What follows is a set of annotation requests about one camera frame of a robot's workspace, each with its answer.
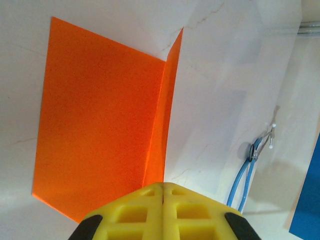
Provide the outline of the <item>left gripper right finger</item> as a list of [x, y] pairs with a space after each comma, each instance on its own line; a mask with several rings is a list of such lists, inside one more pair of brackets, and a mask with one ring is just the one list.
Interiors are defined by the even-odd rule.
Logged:
[[165, 240], [260, 240], [242, 214], [175, 183], [163, 184]]

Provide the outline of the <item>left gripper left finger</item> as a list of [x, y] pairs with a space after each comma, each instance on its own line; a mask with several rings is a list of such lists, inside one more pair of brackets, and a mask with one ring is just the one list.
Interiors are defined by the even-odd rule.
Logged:
[[70, 240], [161, 240], [164, 184], [153, 183], [88, 213]]

